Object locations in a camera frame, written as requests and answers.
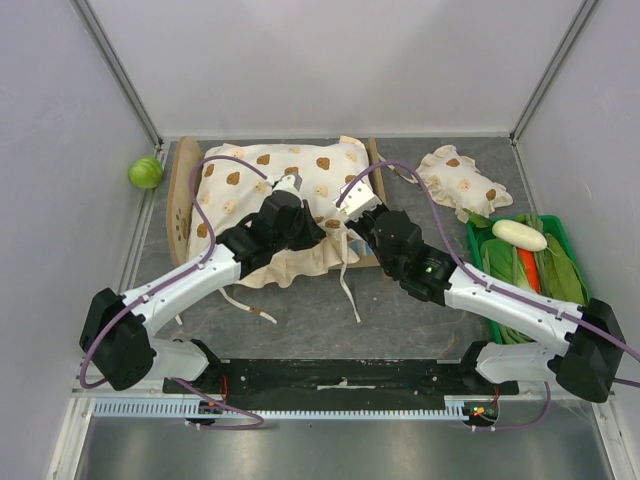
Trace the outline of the wooden pet bed frame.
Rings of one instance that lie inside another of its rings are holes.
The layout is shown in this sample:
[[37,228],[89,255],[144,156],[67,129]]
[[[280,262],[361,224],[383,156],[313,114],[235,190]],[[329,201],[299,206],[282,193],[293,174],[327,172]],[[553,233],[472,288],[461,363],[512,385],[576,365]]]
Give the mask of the wooden pet bed frame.
[[[365,142],[369,164],[381,162],[375,137]],[[192,200],[189,182],[191,171],[204,158],[204,152],[195,137],[183,136],[177,143],[173,154],[169,189],[166,201],[166,232],[169,254],[175,267],[186,262],[188,239],[191,226]],[[386,201],[386,192],[382,174],[379,171],[369,174],[374,193]],[[379,263],[373,254],[360,255],[358,262],[348,268],[378,267]]]

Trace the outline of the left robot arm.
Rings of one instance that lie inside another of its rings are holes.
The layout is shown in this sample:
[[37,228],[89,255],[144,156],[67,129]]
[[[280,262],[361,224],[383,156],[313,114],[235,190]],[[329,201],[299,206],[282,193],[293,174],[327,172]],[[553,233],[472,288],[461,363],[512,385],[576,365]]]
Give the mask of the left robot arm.
[[95,366],[100,381],[116,391],[143,379],[177,377],[198,393],[211,392],[220,378],[212,352],[200,341],[167,341],[157,333],[205,296],[267,266],[276,253],[310,249],[324,236],[307,201],[276,191],[257,213],[226,229],[193,260],[123,294],[100,291],[92,299],[80,339],[85,353],[82,387],[93,388],[86,373]]

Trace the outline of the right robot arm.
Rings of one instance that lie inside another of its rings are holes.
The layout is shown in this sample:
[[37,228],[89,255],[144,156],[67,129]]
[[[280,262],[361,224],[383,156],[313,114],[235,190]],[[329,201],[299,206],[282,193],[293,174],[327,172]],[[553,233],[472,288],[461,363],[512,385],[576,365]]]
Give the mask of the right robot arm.
[[591,299],[581,306],[497,280],[426,244],[405,212],[383,204],[344,212],[347,226],[410,296],[480,315],[530,338],[528,344],[489,342],[476,348],[473,359],[457,371],[465,391],[477,394],[508,381],[555,380],[583,400],[608,399],[625,344],[609,304]]

